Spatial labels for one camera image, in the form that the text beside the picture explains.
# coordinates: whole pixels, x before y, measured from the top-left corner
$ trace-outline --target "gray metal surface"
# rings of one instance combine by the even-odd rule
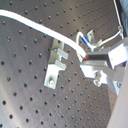
[[[103,40],[118,31],[113,0],[0,0],[16,12],[75,40],[93,29]],[[105,47],[113,45],[120,37]],[[43,86],[53,39],[17,21],[0,17],[0,127],[88,128],[108,124],[115,94],[84,78],[76,52],[65,46],[67,70],[55,90]],[[80,41],[80,45],[89,49]]]

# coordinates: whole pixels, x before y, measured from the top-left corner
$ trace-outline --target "metal block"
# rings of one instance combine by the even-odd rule
[[[126,54],[125,47],[123,44],[112,49],[108,53],[108,56],[109,56],[109,60],[111,61],[111,65],[113,69],[115,66],[127,61],[127,54]]]
[[[80,67],[85,77],[94,79],[93,82],[97,87],[101,84],[108,84],[116,95],[119,94],[119,88],[113,82],[115,72],[108,67],[106,61],[88,60],[84,61]]]
[[[44,80],[44,86],[51,89],[56,88],[59,71],[66,69],[66,65],[61,62],[61,58],[68,59],[68,54],[63,49],[64,43],[54,39]]]

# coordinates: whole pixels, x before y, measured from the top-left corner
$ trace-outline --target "screw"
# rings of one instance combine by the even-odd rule
[[[101,83],[98,80],[93,80],[94,85],[96,85],[97,87],[101,86]]]
[[[49,86],[54,86],[54,81],[52,79],[49,81]]]
[[[117,82],[117,87],[120,88],[121,87],[121,83]]]
[[[101,76],[101,74],[99,72],[96,72],[95,75],[96,76]]]

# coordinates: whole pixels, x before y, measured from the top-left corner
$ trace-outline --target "bolt head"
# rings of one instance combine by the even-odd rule
[[[54,81],[53,80],[49,81],[49,86],[54,86]]]
[[[96,76],[101,76],[101,74],[99,72],[96,72],[95,75]]]
[[[93,80],[94,85],[96,85],[97,87],[101,86],[101,83],[98,80]]]

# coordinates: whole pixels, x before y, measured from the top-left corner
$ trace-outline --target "metal clamp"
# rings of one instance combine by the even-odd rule
[[[51,89],[56,88],[59,71],[66,69],[66,65],[61,62],[61,59],[62,57],[68,59],[68,54],[63,49],[64,43],[54,39],[44,80],[44,86]]]

